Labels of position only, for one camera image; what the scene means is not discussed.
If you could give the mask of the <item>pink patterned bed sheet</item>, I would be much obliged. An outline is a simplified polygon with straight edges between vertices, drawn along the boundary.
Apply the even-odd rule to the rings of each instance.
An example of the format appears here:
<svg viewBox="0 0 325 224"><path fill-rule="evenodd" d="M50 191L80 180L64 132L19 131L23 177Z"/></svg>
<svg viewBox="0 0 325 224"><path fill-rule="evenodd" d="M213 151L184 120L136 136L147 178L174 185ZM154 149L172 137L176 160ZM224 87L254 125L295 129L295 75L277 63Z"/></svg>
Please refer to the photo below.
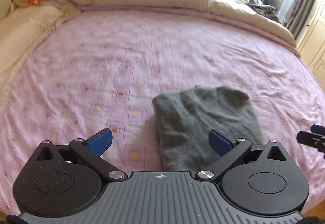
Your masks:
<svg viewBox="0 0 325 224"><path fill-rule="evenodd" d="M207 12L49 2L80 14L34 48L1 97L1 212L18 213L13 183L43 139L66 144L108 127L106 160L159 170L152 100L196 85L246 93L263 141L279 140L307 178L305 209L324 200L324 159L295 139L324 123L324 92L296 48Z"/></svg>

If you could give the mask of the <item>cream wardrobe door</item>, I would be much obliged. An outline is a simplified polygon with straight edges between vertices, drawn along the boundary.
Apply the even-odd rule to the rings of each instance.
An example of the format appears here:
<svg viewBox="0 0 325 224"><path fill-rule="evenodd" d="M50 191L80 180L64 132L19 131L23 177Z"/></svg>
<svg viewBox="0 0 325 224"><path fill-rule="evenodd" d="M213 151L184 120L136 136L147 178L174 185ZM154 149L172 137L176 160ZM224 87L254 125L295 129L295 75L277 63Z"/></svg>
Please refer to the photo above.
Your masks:
<svg viewBox="0 0 325 224"><path fill-rule="evenodd" d="M324 4L318 11L298 50L302 61L324 89L324 49L325 49Z"/></svg>

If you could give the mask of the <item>grey argyle knit sweater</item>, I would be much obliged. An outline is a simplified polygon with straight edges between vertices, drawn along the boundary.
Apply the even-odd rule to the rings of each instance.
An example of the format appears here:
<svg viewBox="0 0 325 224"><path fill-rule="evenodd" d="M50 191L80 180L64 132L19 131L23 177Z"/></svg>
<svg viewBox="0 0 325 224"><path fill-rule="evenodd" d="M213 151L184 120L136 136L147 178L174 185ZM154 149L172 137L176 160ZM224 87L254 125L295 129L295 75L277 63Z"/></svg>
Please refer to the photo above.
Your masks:
<svg viewBox="0 0 325 224"><path fill-rule="evenodd" d="M199 171L219 159L208 142L212 129L227 139L262 144L249 96L230 87L194 87L152 100L164 171Z"/></svg>

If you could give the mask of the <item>dark clothes pile on bed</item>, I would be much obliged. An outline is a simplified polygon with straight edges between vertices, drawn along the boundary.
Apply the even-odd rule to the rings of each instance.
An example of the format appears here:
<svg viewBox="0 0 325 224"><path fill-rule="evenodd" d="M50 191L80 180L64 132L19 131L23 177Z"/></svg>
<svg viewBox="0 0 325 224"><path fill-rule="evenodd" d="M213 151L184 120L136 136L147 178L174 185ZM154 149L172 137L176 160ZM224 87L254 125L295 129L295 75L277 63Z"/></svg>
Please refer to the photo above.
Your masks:
<svg viewBox="0 0 325 224"><path fill-rule="evenodd" d="M276 16L277 9L268 4L263 4L258 0L249 0L245 3L246 6L249 6L252 10L254 10L259 15L266 17L272 21L280 23L279 18Z"/></svg>

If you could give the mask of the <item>beige pillow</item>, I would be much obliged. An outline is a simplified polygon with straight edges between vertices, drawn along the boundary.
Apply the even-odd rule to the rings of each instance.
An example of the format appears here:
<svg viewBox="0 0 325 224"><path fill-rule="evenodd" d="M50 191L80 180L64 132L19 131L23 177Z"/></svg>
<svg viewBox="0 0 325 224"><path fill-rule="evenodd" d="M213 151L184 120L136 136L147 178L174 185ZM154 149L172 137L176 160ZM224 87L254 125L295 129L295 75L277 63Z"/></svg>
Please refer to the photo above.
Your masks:
<svg viewBox="0 0 325 224"><path fill-rule="evenodd" d="M46 3L18 8L1 21L1 97L34 48L66 20L80 12L72 6Z"/></svg>

